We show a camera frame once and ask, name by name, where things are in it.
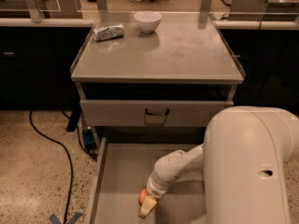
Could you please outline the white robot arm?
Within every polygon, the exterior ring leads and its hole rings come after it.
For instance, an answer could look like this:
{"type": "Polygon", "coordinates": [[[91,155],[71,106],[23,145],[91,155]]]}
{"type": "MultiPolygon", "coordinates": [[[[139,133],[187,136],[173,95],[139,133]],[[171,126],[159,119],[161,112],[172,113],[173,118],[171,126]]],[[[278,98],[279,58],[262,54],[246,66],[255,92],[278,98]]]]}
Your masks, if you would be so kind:
{"type": "Polygon", "coordinates": [[[182,176],[201,171],[207,224],[292,224],[284,162],[299,152],[299,118],[275,107],[233,106],[215,115],[204,142],[156,161],[139,194],[146,217],[182,176]]]}

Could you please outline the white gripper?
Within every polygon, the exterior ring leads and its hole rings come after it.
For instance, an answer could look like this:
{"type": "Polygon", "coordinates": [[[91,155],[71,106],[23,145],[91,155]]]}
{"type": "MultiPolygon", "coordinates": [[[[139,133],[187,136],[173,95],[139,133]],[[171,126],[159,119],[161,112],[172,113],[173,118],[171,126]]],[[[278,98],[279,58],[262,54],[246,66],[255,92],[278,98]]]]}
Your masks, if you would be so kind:
{"type": "Polygon", "coordinates": [[[156,206],[158,202],[156,199],[161,199],[168,192],[170,183],[158,176],[151,175],[147,181],[146,189],[150,196],[145,196],[141,202],[138,215],[142,218],[145,218],[156,206]]]}

